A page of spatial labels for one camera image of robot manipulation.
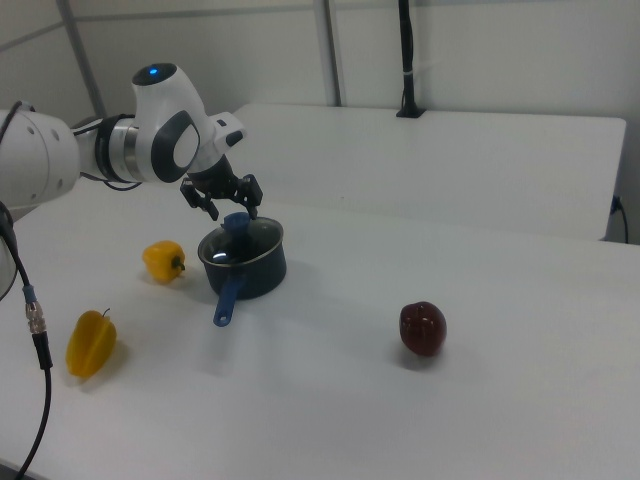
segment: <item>black pole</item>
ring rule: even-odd
[[[413,31],[409,16],[409,0],[398,0],[400,13],[400,41],[402,44],[402,76],[404,77],[404,91],[402,106],[396,117],[418,118],[426,109],[416,105],[413,91]]]

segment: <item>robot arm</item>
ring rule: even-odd
[[[120,183],[171,183],[193,208],[215,220],[212,199],[245,206],[252,218],[262,200],[253,175],[239,179],[225,153],[246,130],[230,113],[207,116],[186,74],[170,63],[153,64],[132,80],[136,115],[118,115],[71,130],[62,120],[19,109],[6,122],[0,143],[0,201],[9,208],[35,206],[73,188],[80,175]],[[0,240],[0,298],[15,265]]]

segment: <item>white table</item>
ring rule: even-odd
[[[266,188],[260,214],[284,225],[287,277],[239,303],[223,329],[196,256],[211,222],[175,186],[117,193],[80,181],[16,224],[54,361],[33,471],[70,480],[640,471],[640,250],[294,206]],[[153,284],[140,260],[164,238],[187,252],[184,278],[169,286]],[[400,309],[419,300],[448,322],[431,361],[408,354],[398,334]],[[44,397],[22,308],[18,288],[0,303],[0,460],[13,463],[31,446]],[[116,350],[79,383],[66,372],[66,342],[81,313],[106,308]]]
[[[615,118],[246,105],[230,152],[271,200],[514,232],[604,238]]]

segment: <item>yellow bell pepper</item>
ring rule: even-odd
[[[111,355],[116,344],[116,327],[104,316],[107,312],[89,310],[78,319],[67,345],[67,370],[71,375],[90,377]]]
[[[145,248],[142,260],[147,271],[159,283],[169,283],[184,270],[182,247],[171,240],[163,240]]]

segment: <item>metal connector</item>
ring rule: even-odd
[[[35,301],[25,305],[25,314],[29,321],[29,330],[31,334],[44,333],[47,331],[47,325],[44,321],[44,314],[40,303]]]

